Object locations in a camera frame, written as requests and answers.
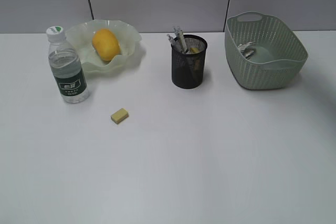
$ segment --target water bottle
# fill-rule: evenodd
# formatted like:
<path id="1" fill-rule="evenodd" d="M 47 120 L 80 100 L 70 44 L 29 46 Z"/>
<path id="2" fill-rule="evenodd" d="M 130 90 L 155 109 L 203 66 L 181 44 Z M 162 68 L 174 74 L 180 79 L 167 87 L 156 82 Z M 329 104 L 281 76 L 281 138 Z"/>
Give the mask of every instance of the water bottle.
<path id="1" fill-rule="evenodd" d="M 50 42 L 49 64 L 63 99 L 69 103 L 84 101 L 89 91 L 78 54 L 66 40 L 64 29 L 49 27 L 47 37 Z"/>

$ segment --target bottle cap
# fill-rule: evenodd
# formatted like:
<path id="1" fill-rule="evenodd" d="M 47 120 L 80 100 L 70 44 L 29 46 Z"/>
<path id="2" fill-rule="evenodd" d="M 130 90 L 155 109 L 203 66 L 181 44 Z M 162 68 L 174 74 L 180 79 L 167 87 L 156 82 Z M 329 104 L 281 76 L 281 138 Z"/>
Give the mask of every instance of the bottle cap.
<path id="1" fill-rule="evenodd" d="M 49 42 L 61 42 L 66 39 L 64 29 L 60 26 L 51 26 L 46 31 Z"/>

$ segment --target mango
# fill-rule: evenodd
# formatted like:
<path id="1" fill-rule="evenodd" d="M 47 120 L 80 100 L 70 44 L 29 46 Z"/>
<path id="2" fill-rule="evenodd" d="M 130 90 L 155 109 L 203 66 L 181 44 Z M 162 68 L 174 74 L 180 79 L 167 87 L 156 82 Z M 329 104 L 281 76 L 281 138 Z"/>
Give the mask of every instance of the mango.
<path id="1" fill-rule="evenodd" d="M 92 38 L 92 45 L 99 57 L 104 61 L 110 61 L 120 54 L 120 47 L 116 36 L 106 28 L 96 32 Z"/>

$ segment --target green label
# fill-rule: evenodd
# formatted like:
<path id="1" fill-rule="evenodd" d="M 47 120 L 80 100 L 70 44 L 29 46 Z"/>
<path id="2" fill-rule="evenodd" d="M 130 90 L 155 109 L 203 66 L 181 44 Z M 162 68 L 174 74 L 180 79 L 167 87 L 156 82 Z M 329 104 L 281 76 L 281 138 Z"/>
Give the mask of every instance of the green label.
<path id="1" fill-rule="evenodd" d="M 86 88 L 86 82 L 83 75 L 83 70 L 70 78 L 55 77 L 57 86 L 62 95 L 67 97 L 74 97 L 81 94 Z"/>

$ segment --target black object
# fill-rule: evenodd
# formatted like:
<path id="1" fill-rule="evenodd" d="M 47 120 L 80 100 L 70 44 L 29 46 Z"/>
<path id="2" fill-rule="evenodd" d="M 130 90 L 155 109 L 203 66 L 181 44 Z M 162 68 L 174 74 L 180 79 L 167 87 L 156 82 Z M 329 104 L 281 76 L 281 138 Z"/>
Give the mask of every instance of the black object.
<path id="1" fill-rule="evenodd" d="M 172 81 L 182 89 L 193 89 L 203 81 L 203 70 L 206 48 L 205 39 L 196 35 L 184 35 L 188 48 L 197 48 L 197 54 L 181 53 L 181 46 L 175 38 L 175 45 L 172 46 Z"/>

